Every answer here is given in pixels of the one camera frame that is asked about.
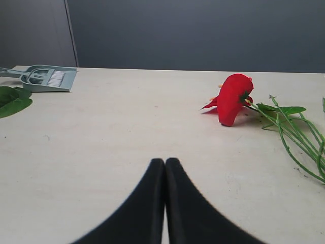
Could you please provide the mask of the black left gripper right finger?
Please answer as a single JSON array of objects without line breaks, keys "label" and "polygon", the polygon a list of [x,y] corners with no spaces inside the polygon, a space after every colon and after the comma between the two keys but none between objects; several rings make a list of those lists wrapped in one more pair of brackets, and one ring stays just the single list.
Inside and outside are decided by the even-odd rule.
[{"label": "black left gripper right finger", "polygon": [[170,243],[262,243],[217,211],[192,183],[177,158],[166,160]]}]

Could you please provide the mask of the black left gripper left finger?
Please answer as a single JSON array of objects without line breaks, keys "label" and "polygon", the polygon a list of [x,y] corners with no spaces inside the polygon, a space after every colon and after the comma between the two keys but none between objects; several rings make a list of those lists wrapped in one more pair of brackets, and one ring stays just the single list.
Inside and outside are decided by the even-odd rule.
[{"label": "black left gripper left finger", "polygon": [[152,159],[128,198],[74,243],[161,243],[165,211],[165,164]]}]

